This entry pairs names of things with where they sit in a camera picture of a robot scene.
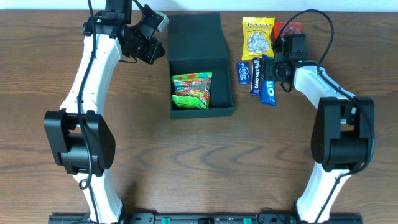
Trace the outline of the purple Dairy Milk bar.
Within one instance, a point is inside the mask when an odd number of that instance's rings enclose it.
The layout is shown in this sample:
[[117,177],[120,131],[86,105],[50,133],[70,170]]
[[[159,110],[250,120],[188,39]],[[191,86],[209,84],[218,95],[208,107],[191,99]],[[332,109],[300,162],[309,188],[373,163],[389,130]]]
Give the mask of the purple Dairy Milk bar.
[[261,84],[261,72],[262,72],[262,59],[253,58],[252,60],[252,83],[251,92],[252,96],[260,96],[260,84]]

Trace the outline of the blue Oreo cookie pack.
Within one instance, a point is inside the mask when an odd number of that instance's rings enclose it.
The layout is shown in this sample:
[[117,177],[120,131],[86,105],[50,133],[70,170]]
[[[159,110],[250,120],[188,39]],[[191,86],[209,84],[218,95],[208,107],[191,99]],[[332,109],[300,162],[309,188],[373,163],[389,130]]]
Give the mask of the blue Oreo cookie pack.
[[261,84],[261,96],[260,102],[270,106],[276,106],[275,97],[275,81],[267,78],[266,76],[266,64],[271,62],[272,58],[262,55],[262,84]]

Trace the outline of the small blue Eclipse pack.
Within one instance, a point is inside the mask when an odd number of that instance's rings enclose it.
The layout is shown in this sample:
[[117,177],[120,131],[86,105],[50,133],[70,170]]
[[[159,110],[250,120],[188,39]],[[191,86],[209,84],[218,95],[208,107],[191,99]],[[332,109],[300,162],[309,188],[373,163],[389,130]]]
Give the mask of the small blue Eclipse pack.
[[250,70],[249,64],[247,62],[238,62],[237,66],[237,73],[238,73],[238,82],[240,85],[247,85],[250,84]]

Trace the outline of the red Hacks candy bag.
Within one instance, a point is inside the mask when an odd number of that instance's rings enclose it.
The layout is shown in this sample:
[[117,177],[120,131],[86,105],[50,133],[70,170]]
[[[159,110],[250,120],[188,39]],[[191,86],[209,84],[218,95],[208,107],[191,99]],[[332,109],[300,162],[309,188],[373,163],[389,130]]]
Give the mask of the red Hacks candy bag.
[[[274,41],[277,40],[280,31],[282,30],[283,26],[285,25],[284,22],[275,22],[272,30],[272,35]],[[282,31],[281,37],[290,34],[301,34],[303,29],[303,24],[300,22],[291,22],[289,23]]]

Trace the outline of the yellow sunflower seeds bag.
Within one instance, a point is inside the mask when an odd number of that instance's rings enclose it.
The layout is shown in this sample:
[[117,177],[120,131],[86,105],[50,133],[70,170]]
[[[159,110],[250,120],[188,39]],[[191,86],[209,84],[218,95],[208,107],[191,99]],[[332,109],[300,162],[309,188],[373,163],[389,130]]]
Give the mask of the yellow sunflower seeds bag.
[[274,23],[274,17],[243,17],[242,60],[251,60],[263,55],[274,58],[271,42]]

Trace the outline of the dark green box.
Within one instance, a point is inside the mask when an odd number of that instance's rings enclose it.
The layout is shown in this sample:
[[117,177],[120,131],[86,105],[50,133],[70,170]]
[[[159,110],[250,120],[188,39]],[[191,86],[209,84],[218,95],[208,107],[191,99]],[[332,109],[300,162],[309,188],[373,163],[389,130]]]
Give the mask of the dark green box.
[[234,112],[229,52],[218,12],[169,16],[167,58],[170,76],[211,72],[210,108],[183,110],[170,103],[172,119],[231,116]]

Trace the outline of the green Haribo gummy bag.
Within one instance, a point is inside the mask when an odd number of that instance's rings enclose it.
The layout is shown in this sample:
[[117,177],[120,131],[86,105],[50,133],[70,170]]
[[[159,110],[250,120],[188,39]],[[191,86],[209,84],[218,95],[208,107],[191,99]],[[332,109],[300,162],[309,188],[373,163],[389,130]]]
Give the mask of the green Haribo gummy bag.
[[210,104],[211,72],[188,73],[171,77],[172,101],[181,109],[207,110]]

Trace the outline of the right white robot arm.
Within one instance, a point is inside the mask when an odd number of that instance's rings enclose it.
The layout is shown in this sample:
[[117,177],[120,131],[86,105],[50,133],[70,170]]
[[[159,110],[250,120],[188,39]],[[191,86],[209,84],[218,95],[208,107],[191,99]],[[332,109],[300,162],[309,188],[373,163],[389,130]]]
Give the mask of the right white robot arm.
[[284,91],[301,92],[317,111],[310,140],[314,167],[288,221],[352,222],[352,218],[332,216],[330,210],[345,182],[373,156],[374,102],[346,91],[320,62],[309,60],[305,35],[278,37],[272,46],[275,57],[266,60],[263,69],[267,94],[273,81],[288,84]]

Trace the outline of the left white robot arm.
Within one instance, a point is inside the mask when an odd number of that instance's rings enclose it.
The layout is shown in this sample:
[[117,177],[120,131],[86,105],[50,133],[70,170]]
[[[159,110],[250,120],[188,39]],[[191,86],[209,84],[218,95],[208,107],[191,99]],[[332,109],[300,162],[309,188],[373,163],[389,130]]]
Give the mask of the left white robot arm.
[[119,62],[152,64],[165,54],[156,32],[168,17],[139,5],[141,18],[131,22],[134,0],[107,1],[83,24],[84,49],[72,88],[57,111],[48,111],[44,129],[58,166],[73,176],[89,206],[86,215],[51,215],[50,223],[118,223],[123,203],[116,193],[111,165],[116,141],[104,120],[104,106]]

